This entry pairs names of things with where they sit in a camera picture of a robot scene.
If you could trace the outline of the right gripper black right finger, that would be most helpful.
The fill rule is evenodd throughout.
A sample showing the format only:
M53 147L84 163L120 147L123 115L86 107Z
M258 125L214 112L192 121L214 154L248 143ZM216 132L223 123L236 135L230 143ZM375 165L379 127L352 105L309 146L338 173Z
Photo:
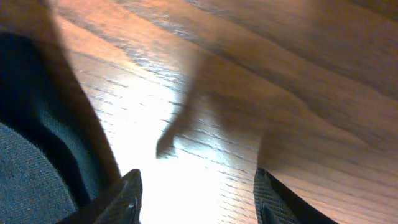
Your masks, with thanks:
M254 176L258 224L336 224L263 168Z

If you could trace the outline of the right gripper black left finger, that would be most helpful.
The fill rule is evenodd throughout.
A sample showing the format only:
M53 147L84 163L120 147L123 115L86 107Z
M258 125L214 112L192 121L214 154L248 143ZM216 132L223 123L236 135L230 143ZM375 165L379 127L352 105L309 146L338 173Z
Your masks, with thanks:
M142 179L133 169L90 204L79 209L60 224L140 224Z

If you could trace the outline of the black polo shirt white logo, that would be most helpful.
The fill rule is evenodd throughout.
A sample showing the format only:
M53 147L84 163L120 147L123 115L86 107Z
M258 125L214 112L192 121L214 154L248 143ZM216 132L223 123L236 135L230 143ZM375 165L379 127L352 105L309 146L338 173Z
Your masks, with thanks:
M39 51L1 34L1 222L56 223L107 186Z

